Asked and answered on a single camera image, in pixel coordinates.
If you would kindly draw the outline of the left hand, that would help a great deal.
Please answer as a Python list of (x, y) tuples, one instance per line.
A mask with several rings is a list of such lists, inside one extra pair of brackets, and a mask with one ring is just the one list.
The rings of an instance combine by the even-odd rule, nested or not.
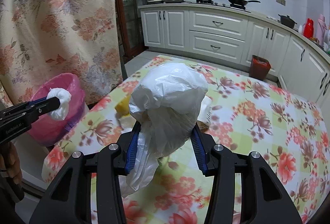
[(21, 185), (22, 171), (20, 168), (20, 159), (15, 145), (12, 142), (9, 143), (9, 153), (6, 154), (6, 158), (9, 165), (5, 164), (3, 155), (1, 155), (1, 170), (5, 170), (8, 177), (12, 178), (16, 184)]

